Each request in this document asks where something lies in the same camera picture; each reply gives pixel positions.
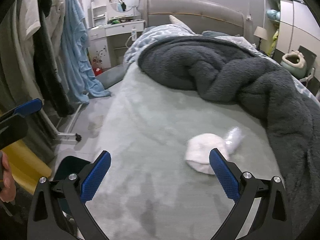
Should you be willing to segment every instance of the pillow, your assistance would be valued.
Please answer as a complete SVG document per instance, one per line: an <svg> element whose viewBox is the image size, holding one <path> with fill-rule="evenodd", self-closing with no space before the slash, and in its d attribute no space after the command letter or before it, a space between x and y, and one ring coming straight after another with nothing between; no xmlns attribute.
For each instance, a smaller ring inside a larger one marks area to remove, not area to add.
<svg viewBox="0 0 320 240"><path fill-rule="evenodd" d="M215 37L218 37L218 36L231 36L231 35L226 34L226 33L214 32L214 31L204 31L202 33L202 36L215 38Z"/></svg>
<svg viewBox="0 0 320 240"><path fill-rule="evenodd" d="M170 19L170 22L171 22L171 23L177 23L177 24L180 24L180 25L185 26L185 27L187 27L188 29L190 29L190 28L188 27L188 25L186 25L184 22L180 21L179 19L177 19L177 18L174 17L173 15L169 15L169 19Z"/></svg>

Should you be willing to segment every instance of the finger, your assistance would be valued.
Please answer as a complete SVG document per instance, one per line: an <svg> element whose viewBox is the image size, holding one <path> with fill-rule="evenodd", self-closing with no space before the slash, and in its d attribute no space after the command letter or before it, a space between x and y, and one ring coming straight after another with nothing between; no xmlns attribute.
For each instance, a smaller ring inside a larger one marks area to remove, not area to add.
<svg viewBox="0 0 320 240"><path fill-rule="evenodd" d="M10 171L3 171L3 184L7 188L11 188L14 185L14 179Z"/></svg>
<svg viewBox="0 0 320 240"><path fill-rule="evenodd" d="M4 188L0 192L0 199L2 202L10 202L13 201L16 196L15 186L11 188Z"/></svg>
<svg viewBox="0 0 320 240"><path fill-rule="evenodd" d="M2 152L2 165L6 170L10 171L9 159L4 152Z"/></svg>

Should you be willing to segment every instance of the lampshade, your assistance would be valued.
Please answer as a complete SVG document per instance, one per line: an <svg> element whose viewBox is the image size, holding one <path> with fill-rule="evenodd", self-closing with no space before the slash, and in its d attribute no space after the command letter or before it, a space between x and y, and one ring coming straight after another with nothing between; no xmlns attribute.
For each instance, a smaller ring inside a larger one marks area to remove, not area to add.
<svg viewBox="0 0 320 240"><path fill-rule="evenodd" d="M254 36L257 36L259 38L262 38L264 40L268 40L268 34L267 34L267 30L265 28L262 28L262 27L257 27L254 34Z"/></svg>

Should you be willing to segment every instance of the white cabinet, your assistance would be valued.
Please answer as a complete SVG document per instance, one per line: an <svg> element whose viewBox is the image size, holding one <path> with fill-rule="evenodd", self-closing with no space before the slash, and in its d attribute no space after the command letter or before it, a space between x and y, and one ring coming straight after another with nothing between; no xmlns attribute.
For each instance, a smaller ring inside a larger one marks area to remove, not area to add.
<svg viewBox="0 0 320 240"><path fill-rule="evenodd" d="M113 36L122 33L131 33L133 29L136 29L137 32L142 32L144 30L144 22L138 21L111 25L105 28L105 32L106 36Z"/></svg>
<svg viewBox="0 0 320 240"><path fill-rule="evenodd" d="M301 3L293 2L294 22L293 25L320 40L320 27L310 12L309 8Z"/></svg>
<svg viewBox="0 0 320 240"><path fill-rule="evenodd" d="M284 54L288 53L290 49L291 36L292 36L292 25L289 25L281 21L279 25L279 36L278 36L276 49L281 51Z"/></svg>
<svg viewBox="0 0 320 240"><path fill-rule="evenodd" d="M88 48L92 67L108 69L120 64L127 50L125 42L133 29L140 33L145 21L133 21L114 25L104 25L88 30L90 47Z"/></svg>
<svg viewBox="0 0 320 240"><path fill-rule="evenodd" d="M111 68L106 37L91 41L88 51L93 68L96 66L101 68Z"/></svg>
<svg viewBox="0 0 320 240"><path fill-rule="evenodd" d="M280 8L280 21L289 25L293 25L293 1L280 0Z"/></svg>

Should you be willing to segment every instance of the blue gripper pad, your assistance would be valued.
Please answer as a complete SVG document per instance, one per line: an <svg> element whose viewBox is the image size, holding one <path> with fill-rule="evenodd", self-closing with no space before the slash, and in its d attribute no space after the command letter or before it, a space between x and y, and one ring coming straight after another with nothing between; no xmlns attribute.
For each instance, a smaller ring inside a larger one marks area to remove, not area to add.
<svg viewBox="0 0 320 240"><path fill-rule="evenodd" d="M240 198L239 183L215 150L210 152L209 163L227 197L233 199L236 203Z"/></svg>
<svg viewBox="0 0 320 240"><path fill-rule="evenodd" d="M92 200L94 194L97 192L104 176L111 165L111 155L108 152L100 158L98 163L91 170L89 175L85 178L81 185L80 199L82 203Z"/></svg>
<svg viewBox="0 0 320 240"><path fill-rule="evenodd" d="M29 102L24 103L21 106L18 106L14 109L14 114L21 114L23 117L26 117L29 114L40 111L42 108L42 101L37 98Z"/></svg>

